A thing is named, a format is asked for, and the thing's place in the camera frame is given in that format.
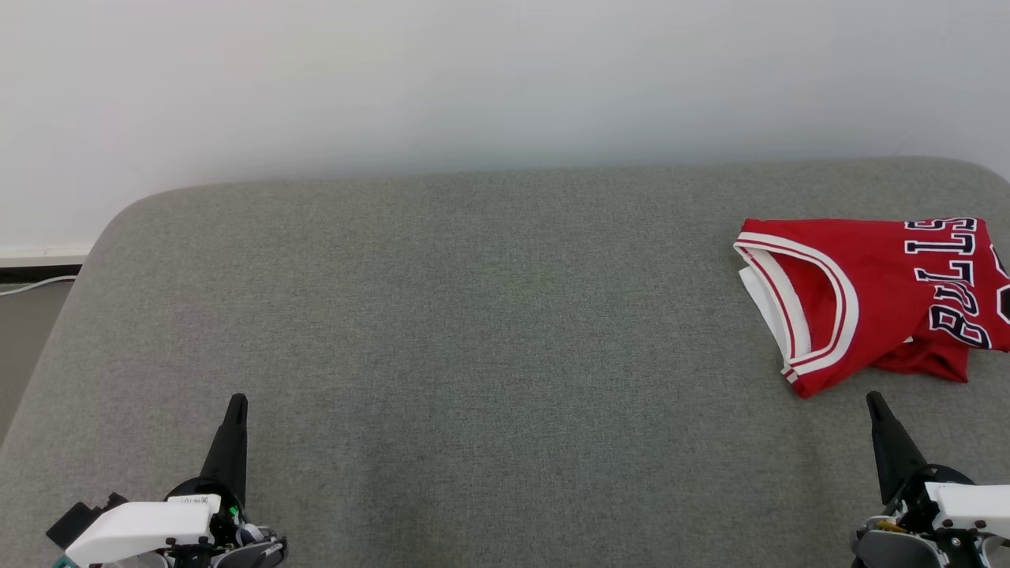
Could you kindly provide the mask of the red basketball jersey white trim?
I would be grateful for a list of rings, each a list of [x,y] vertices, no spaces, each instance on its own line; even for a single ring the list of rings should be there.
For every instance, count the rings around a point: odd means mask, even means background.
[[[800,397],[909,338],[1010,353],[1010,273],[978,217],[747,219],[732,247]]]

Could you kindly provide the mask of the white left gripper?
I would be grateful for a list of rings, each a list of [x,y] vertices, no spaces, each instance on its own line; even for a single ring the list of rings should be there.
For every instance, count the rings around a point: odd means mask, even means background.
[[[230,397],[201,478],[181,483],[162,501],[129,501],[109,510],[62,553],[84,567],[159,550],[237,546],[248,481],[248,410],[245,393]]]

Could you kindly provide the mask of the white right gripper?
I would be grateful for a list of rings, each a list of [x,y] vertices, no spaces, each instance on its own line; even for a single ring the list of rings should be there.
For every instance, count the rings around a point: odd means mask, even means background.
[[[1010,484],[978,485],[956,469],[927,465],[880,392],[866,395],[881,503],[909,533],[941,529],[1010,539]]]

